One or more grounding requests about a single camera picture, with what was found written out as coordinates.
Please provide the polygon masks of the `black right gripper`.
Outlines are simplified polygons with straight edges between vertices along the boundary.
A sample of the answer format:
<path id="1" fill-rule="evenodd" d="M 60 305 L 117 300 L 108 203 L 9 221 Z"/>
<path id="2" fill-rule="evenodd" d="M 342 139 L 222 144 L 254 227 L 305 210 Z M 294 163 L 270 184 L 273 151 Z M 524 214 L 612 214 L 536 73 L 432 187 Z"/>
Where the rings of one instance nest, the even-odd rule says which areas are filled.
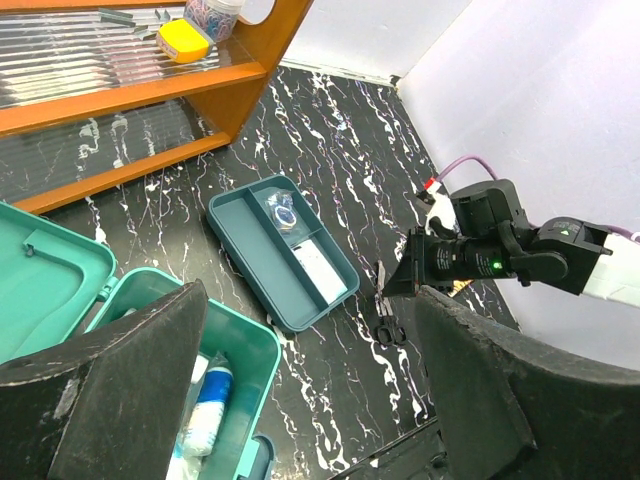
<path id="1" fill-rule="evenodd" d="M 515 275 L 511 258 L 523 253 L 530 223 L 515 185 L 507 179 L 481 181 L 450 195 L 456 216 L 455 236 L 409 230 L 384 297 L 415 297 L 421 285 L 452 289 L 454 280 L 504 279 Z"/>

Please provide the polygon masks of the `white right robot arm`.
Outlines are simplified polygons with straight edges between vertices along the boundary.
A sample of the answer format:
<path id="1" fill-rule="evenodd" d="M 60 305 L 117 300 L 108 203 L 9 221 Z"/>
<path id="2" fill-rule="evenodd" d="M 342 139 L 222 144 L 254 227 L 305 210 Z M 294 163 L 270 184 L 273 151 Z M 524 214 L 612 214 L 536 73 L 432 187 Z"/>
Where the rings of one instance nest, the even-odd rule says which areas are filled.
<path id="1" fill-rule="evenodd" d="M 429 214 L 410 229 L 403 256 L 382 287 L 414 297 L 423 286 L 450 292 L 457 281 L 515 279 L 574 295 L 639 304 L 639 244 L 603 225 L 557 217 L 530 224 L 508 179 L 446 196 L 431 183 L 420 196 Z"/>

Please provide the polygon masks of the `blue white bandage packet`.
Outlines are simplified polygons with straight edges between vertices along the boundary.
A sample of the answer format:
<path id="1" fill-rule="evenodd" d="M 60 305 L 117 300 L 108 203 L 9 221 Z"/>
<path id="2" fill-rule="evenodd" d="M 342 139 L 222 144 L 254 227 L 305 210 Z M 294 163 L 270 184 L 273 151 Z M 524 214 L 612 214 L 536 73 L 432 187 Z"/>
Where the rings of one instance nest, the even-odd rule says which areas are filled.
<path id="1" fill-rule="evenodd" d="M 296 245 L 292 252 L 328 304 L 347 291 L 341 276 L 313 239 Z"/>

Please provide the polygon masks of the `small tape roll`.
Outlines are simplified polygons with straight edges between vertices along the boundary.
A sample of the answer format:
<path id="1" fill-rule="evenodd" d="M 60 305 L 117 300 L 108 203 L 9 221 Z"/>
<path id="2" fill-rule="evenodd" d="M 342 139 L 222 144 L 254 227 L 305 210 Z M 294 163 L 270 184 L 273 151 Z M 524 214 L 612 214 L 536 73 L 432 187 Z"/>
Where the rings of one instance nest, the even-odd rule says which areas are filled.
<path id="1" fill-rule="evenodd" d="M 297 226 L 292 194 L 289 191 L 275 190 L 264 201 L 275 227 L 281 233 L 291 233 Z"/>

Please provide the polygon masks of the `teal medicine kit box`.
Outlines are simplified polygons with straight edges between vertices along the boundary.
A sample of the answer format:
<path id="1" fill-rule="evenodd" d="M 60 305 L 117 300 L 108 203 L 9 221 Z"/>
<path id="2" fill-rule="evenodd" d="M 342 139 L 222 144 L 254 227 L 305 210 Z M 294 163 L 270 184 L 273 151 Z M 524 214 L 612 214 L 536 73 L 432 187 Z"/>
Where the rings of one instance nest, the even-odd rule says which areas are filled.
<path id="1" fill-rule="evenodd" d="M 94 331 L 187 284 L 154 268 L 123 277 L 116 276 L 115 268 L 109 248 L 3 205 L 1 366 Z M 274 447 L 256 432 L 256 424 L 280 356 L 279 342 L 268 328 L 208 298 L 179 430 L 210 366 L 226 360 L 233 386 L 213 453 L 197 479 L 270 477 Z"/>

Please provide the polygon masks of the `dark teal divider tray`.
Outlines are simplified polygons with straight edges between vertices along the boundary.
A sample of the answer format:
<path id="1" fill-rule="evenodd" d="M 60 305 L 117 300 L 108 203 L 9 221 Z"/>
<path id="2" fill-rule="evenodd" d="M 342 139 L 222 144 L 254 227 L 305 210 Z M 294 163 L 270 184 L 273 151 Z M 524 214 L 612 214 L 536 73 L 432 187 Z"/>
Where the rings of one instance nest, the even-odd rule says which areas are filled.
<path id="1" fill-rule="evenodd" d="M 292 194 L 297 226 L 281 233 L 264 201 L 275 190 Z M 207 220 L 225 252 L 256 297 L 283 331 L 299 333 L 353 296 L 360 278 L 295 183 L 271 176 L 211 198 Z M 294 256 L 292 249 L 313 239 L 344 281 L 347 291 L 328 304 Z"/>

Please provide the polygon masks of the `black small scissors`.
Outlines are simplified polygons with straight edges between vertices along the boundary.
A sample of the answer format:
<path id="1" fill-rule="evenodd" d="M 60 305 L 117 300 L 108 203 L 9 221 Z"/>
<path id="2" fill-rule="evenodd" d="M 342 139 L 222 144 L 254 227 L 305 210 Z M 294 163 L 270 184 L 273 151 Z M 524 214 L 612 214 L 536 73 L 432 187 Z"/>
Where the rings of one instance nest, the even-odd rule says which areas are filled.
<path id="1" fill-rule="evenodd" d="M 386 270 L 383 262 L 378 260 L 376 263 L 376 293 L 374 301 L 379 324 L 374 328 L 374 336 L 376 341 L 383 346 L 404 346 L 407 341 L 406 331 L 397 321 L 389 299 L 383 295 L 385 278 Z"/>

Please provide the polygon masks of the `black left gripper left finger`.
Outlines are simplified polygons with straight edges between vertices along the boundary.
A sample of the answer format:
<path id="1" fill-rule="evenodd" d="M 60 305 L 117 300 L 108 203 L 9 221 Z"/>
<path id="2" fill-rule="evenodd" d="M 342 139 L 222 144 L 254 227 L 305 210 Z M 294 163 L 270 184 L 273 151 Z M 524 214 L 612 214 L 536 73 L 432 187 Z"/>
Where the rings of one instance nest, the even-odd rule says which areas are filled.
<path id="1" fill-rule="evenodd" d="M 1 366 L 4 479 L 163 479 L 208 296 L 187 283 L 136 312 Z"/>

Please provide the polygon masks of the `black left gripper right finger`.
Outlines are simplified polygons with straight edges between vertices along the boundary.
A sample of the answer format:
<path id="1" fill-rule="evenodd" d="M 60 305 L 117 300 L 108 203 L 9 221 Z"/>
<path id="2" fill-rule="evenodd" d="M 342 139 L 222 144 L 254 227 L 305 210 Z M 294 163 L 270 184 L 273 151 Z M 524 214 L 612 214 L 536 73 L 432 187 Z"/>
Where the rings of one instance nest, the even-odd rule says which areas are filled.
<path id="1" fill-rule="evenodd" d="M 636 479 L 639 373 L 421 288 L 418 337 L 456 479 Z"/>

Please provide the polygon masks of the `white blue ointment tube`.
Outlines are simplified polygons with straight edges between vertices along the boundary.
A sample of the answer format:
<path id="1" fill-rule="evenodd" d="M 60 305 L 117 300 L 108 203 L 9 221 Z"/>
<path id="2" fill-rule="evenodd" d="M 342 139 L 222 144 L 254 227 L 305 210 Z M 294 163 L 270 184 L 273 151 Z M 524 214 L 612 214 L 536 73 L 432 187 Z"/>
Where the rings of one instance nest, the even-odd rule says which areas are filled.
<path id="1" fill-rule="evenodd" d="M 204 459 L 213 453 L 233 386 L 229 363 L 224 360 L 210 366 L 198 386 L 177 435 L 167 479 L 197 479 Z"/>

